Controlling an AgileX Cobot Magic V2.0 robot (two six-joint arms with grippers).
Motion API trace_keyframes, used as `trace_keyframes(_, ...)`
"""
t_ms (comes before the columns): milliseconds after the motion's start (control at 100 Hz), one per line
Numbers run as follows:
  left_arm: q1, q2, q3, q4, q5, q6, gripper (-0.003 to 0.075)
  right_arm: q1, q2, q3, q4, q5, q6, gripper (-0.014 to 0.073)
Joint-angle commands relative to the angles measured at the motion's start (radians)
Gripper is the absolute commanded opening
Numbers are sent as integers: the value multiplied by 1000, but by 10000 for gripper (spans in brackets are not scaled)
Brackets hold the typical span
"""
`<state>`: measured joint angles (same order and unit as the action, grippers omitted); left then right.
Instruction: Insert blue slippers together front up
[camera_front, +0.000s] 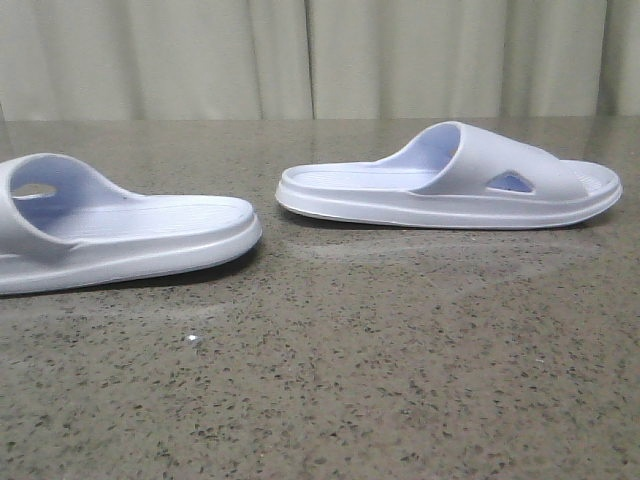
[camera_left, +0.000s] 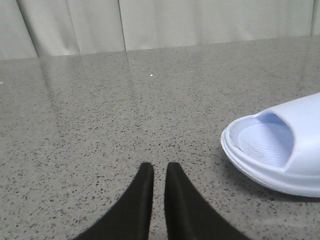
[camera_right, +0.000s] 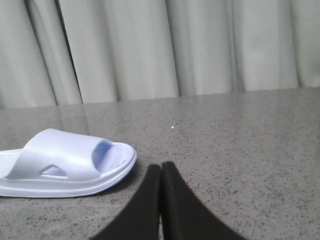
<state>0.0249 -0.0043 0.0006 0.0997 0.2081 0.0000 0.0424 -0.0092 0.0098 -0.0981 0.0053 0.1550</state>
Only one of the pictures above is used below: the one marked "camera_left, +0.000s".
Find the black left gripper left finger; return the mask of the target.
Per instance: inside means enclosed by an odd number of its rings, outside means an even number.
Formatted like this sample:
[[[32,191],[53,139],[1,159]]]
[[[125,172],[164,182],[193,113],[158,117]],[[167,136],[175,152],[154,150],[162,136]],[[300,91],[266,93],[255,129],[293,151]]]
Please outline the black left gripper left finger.
[[[147,240],[152,215],[154,168],[143,162],[119,200],[76,240]]]

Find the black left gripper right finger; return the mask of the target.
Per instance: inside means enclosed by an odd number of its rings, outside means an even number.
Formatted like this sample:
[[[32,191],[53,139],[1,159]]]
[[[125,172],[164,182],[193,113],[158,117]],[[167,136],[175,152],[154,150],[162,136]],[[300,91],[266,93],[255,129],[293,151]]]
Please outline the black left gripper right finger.
[[[208,204],[177,162],[167,166],[164,211],[169,240],[248,239]]]

